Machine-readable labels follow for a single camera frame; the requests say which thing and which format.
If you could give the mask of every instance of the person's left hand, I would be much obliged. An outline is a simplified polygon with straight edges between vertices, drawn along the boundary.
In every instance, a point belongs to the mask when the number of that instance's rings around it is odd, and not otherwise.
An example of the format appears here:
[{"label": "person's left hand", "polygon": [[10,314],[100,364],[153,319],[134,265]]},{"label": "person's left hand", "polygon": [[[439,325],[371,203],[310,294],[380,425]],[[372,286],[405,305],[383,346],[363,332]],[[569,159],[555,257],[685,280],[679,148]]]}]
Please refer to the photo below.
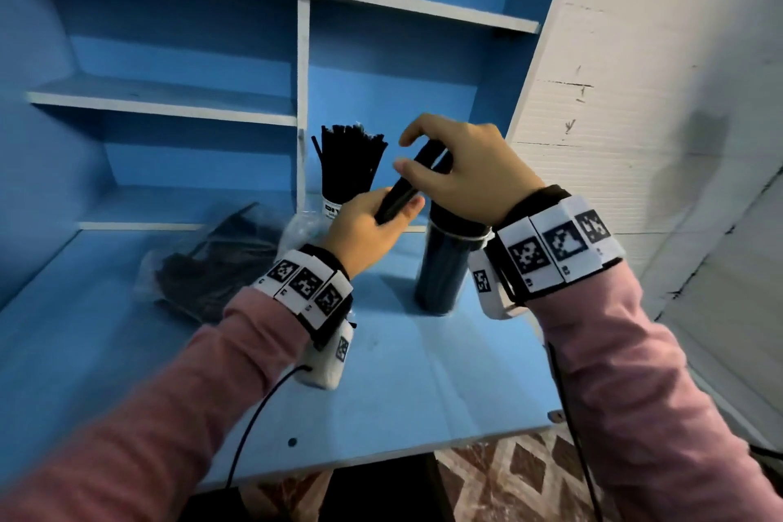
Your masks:
[{"label": "person's left hand", "polygon": [[331,224],[329,232],[318,243],[342,262],[350,279],[383,258],[425,206],[425,200],[416,196],[394,219],[378,225],[375,222],[375,213],[389,190],[391,189],[379,188],[346,202]]}]

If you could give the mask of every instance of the black cylinder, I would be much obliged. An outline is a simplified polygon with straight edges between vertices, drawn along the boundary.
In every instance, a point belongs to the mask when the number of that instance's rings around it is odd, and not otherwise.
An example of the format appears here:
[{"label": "black cylinder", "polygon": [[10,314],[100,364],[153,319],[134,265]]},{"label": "black cylinder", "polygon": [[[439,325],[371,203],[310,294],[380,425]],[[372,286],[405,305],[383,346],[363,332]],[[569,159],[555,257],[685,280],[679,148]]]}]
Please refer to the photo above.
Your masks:
[{"label": "black cylinder", "polygon": [[467,255],[480,250],[489,228],[432,203],[427,246],[416,280],[416,302],[430,314],[454,309],[467,272]]}]

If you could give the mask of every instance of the blue desk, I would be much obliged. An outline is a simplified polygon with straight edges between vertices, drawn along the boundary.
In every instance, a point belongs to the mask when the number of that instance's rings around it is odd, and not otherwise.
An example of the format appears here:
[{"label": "blue desk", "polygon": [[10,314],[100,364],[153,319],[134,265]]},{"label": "blue desk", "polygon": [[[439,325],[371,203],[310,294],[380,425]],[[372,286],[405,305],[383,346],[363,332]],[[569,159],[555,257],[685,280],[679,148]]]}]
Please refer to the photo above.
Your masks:
[{"label": "blue desk", "polygon": [[[145,252],[175,234],[83,231],[0,313],[0,486],[116,405],[184,346],[190,322],[137,303]],[[261,413],[237,479],[277,477],[547,426],[560,408],[523,319],[491,321],[466,286],[448,317],[412,297],[425,237],[358,277],[356,336],[334,392],[288,382]],[[248,413],[202,488],[225,482]],[[288,446],[289,438],[297,444]]]}]

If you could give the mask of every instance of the pink sleeve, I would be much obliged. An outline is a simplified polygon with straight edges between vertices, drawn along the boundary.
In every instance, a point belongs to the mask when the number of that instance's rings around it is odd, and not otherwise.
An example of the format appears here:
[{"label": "pink sleeve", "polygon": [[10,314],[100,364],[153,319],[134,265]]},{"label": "pink sleeve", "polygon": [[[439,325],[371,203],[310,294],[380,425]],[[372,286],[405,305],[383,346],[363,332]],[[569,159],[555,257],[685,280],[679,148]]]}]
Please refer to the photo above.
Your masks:
[{"label": "pink sleeve", "polygon": [[695,385],[625,263],[529,302],[588,463],[626,520],[783,520],[783,500]]},{"label": "pink sleeve", "polygon": [[285,307],[240,291],[171,365],[71,438],[0,502],[0,520],[175,519],[226,433],[304,348]]}]

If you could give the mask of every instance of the black pants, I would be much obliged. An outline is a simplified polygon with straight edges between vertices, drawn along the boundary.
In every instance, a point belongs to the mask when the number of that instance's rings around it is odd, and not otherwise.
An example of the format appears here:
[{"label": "black pants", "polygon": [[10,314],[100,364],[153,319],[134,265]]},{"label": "black pants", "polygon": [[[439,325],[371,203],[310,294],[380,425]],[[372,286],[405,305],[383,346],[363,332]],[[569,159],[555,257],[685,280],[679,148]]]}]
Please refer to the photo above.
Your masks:
[{"label": "black pants", "polygon": [[[332,473],[320,522],[345,520],[453,522],[433,454],[406,456]],[[250,522],[238,489],[194,495],[179,522]]]}]

